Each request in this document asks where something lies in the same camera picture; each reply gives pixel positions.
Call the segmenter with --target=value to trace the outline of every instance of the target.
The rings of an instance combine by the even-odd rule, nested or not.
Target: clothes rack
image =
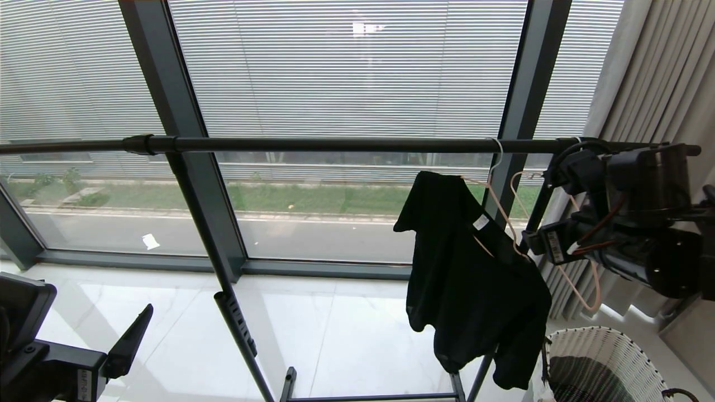
[[[552,154],[559,155],[566,148],[579,142],[599,141],[607,144],[613,151],[646,147],[643,143],[604,142],[589,138],[563,139],[515,139],[500,141],[504,153],[512,154]],[[100,141],[68,141],[68,142],[37,142],[34,144],[3,144],[0,145],[0,155],[17,155],[50,152],[109,152],[126,151],[140,155],[167,154],[167,160],[177,178],[182,194],[186,199],[199,236],[206,248],[221,291],[214,299],[234,338],[241,355],[253,376],[253,379],[266,402],[275,402],[270,388],[261,373],[256,357],[256,344],[250,335],[246,320],[241,312],[236,294],[225,271],[217,269],[221,263],[221,253],[212,241],[209,223],[200,213],[201,206],[197,195],[193,192],[187,174],[185,161],[179,157],[181,152],[441,152],[441,153],[497,153],[500,146],[491,139],[246,139],[246,138],[184,138],[169,136],[140,135],[120,140]],[[542,185],[534,205],[527,230],[535,230],[541,222],[553,188],[546,183]],[[522,249],[526,244],[522,240]],[[294,398],[293,387],[297,380],[297,371],[289,367],[285,383],[280,395],[280,402],[364,402],[364,401],[396,401],[419,399],[454,399],[457,402],[474,402],[486,378],[487,371],[493,360],[495,350],[483,356],[476,379],[470,393],[465,397],[462,382],[458,373],[450,374],[452,392],[449,393],[418,393],[398,395],[372,396],[336,396],[324,398]]]

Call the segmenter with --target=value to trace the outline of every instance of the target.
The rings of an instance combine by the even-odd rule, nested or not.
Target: rack base bar
[[[450,374],[453,392],[446,393],[404,393],[397,395],[364,395],[364,396],[326,396],[317,398],[293,398],[293,386],[297,378],[297,371],[289,367],[285,375],[283,392],[280,402],[367,402],[367,401],[414,401],[419,399],[454,399],[464,402],[464,390],[459,374]]]

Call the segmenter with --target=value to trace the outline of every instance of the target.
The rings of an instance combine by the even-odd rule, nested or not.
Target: laundry basket
[[[672,401],[646,354],[623,333],[605,327],[559,330],[547,337],[531,381],[535,402]]]

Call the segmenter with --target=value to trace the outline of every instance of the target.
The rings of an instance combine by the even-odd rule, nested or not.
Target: road
[[[205,255],[188,217],[29,213],[49,247],[128,253]],[[414,232],[395,233],[391,222],[239,219],[253,258],[409,263]],[[159,247],[147,250],[151,234]]]

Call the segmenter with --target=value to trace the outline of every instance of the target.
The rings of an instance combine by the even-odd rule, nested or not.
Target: clothes hanger
[[[517,172],[514,175],[511,176],[511,180],[509,180],[509,187],[511,188],[512,194],[514,194],[514,199],[516,202],[519,204],[521,207],[522,211],[524,211],[525,216],[529,216],[529,213],[526,211],[526,208],[524,207],[523,202],[521,202],[521,198],[519,198],[518,194],[516,194],[516,189],[514,189],[514,179],[517,178],[519,175],[523,175],[525,172],[522,170],[521,172]],[[573,197],[573,195],[568,195],[568,198],[571,200],[571,204],[577,209],[580,210],[581,208],[578,206],[578,203],[576,202],[576,199]],[[585,250],[586,252],[588,251],[587,248],[579,248],[575,250],[573,253],[576,254],[579,250]],[[561,275],[563,276],[564,279],[566,279],[566,282],[568,283],[569,286],[571,286],[571,289],[573,290],[574,294],[576,294],[576,297],[578,298],[578,301],[581,303],[581,305],[588,311],[597,311],[601,307],[601,279],[598,277],[598,267],[596,266],[596,263],[593,260],[588,260],[591,263],[591,273],[593,274],[593,280],[596,283],[596,299],[593,302],[593,305],[588,305],[588,302],[586,302],[586,299],[583,298],[581,292],[576,289],[576,285],[573,284],[573,281],[568,277],[568,274],[566,271],[561,267],[561,264],[557,265],[556,267],[558,270],[561,272]]]
[[[462,176],[462,179],[464,179],[464,180],[466,180],[466,181],[468,181],[468,182],[476,183],[476,184],[478,184],[478,185],[482,185],[482,186],[486,187],[487,191],[489,191],[489,195],[492,197],[492,200],[494,200],[494,203],[496,203],[496,207],[497,207],[497,209],[499,209],[499,213],[501,214],[501,216],[504,217],[504,219],[506,220],[507,225],[509,226],[509,229],[511,230],[511,234],[513,235],[513,236],[512,236],[512,248],[514,249],[514,252],[517,253],[517,254],[519,254],[520,256],[522,256],[522,257],[524,257],[524,258],[526,258],[526,259],[528,260],[528,259],[529,259],[529,256],[526,255],[526,254],[524,254],[524,253],[522,253],[521,251],[519,251],[519,249],[516,247],[516,230],[514,230],[514,226],[511,224],[511,220],[509,219],[509,215],[507,215],[506,212],[504,211],[504,208],[502,208],[501,203],[499,202],[499,199],[496,197],[496,195],[495,195],[495,193],[494,193],[494,190],[493,190],[492,187],[491,187],[492,173],[493,173],[494,169],[495,169],[497,166],[499,166],[499,164],[501,163],[502,159],[504,158],[504,148],[502,147],[501,142],[500,142],[498,139],[496,139],[496,138],[492,138],[492,139],[493,139],[494,141],[496,141],[496,143],[499,145],[499,155],[498,155],[497,162],[494,164],[494,166],[491,167],[491,169],[489,169],[489,173],[487,174],[487,181],[486,181],[486,182],[482,182],[482,181],[480,181],[480,180],[469,179],[469,178],[464,177],[464,176]],[[476,236],[474,236],[474,239],[477,240],[477,242],[479,243],[479,245],[481,245],[482,248],[483,248],[487,253],[489,253],[489,255],[491,255],[492,257],[494,257],[494,255],[493,255],[492,253],[490,253],[489,250],[486,249],[486,247],[484,247],[484,245],[482,244],[482,242],[480,242],[479,239],[477,239]]]

